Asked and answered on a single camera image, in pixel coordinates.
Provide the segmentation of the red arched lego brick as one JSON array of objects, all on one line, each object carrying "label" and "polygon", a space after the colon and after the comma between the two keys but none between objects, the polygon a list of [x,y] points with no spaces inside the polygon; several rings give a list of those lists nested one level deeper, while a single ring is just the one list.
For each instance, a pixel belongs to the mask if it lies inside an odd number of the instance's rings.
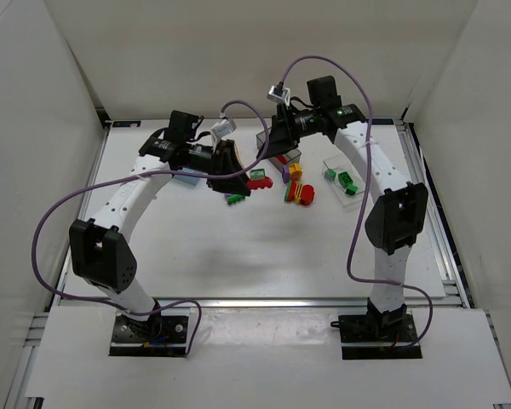
[{"label": "red arched lego brick", "polygon": [[273,180],[269,176],[261,179],[249,179],[247,185],[250,190],[272,188]]}]

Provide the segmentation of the green printed lego brick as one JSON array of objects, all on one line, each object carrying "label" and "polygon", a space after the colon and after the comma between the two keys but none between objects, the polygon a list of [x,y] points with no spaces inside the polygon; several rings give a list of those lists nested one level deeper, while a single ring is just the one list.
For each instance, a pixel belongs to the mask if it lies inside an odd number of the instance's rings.
[{"label": "green printed lego brick", "polygon": [[353,184],[352,177],[346,171],[338,173],[336,178],[343,189],[345,189],[347,185]]}]

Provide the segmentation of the small green lego brick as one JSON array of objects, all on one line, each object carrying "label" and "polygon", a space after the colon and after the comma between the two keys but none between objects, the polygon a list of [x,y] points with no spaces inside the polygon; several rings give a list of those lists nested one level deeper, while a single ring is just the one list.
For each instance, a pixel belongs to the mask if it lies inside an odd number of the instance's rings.
[{"label": "small green lego brick", "polygon": [[349,184],[347,185],[347,187],[345,188],[345,194],[348,196],[348,197],[353,197],[357,194],[359,188],[353,184]]}]

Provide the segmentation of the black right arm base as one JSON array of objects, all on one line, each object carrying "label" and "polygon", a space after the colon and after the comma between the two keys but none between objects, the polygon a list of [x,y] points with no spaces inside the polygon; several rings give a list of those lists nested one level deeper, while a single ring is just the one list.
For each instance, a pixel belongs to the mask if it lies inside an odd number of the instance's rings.
[{"label": "black right arm base", "polygon": [[339,331],[343,360],[420,360],[416,325],[411,314],[400,324],[377,333],[368,314],[339,315],[330,322]]}]

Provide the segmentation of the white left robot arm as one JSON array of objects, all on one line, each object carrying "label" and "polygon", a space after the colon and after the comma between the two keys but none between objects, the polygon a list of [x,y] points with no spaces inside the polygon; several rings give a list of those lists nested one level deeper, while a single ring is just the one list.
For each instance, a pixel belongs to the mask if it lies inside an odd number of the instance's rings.
[{"label": "white left robot arm", "polygon": [[154,131],[139,150],[130,174],[106,204],[86,221],[69,229],[73,272],[99,288],[129,319],[146,322],[158,303],[135,278],[137,261],[129,239],[137,222],[172,180],[173,171],[189,169],[207,175],[213,191],[249,194],[234,141],[228,139],[236,125],[222,116],[210,129],[212,143],[197,144],[202,119],[174,111],[167,127]]}]

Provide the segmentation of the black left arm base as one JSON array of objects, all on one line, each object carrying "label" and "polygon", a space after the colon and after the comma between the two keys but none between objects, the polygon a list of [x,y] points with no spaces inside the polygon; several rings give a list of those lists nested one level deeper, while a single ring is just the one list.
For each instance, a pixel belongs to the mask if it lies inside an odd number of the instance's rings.
[{"label": "black left arm base", "polygon": [[147,321],[116,314],[109,347],[112,357],[180,358],[187,352],[185,313],[152,315]]}]

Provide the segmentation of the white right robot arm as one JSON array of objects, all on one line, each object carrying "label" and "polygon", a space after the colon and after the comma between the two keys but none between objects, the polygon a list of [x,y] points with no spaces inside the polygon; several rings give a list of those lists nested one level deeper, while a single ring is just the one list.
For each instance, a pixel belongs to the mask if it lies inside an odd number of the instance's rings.
[{"label": "white right robot arm", "polygon": [[283,83],[268,91],[268,99],[277,108],[257,158],[278,156],[297,147],[301,138],[322,134],[364,177],[362,201],[373,206],[360,210],[355,229],[365,231],[375,250],[366,319],[381,336],[406,322],[406,262],[424,225],[428,190],[395,168],[371,136],[371,113],[343,104],[334,77],[312,79],[307,90],[310,102],[303,110],[291,105],[290,90]]}]

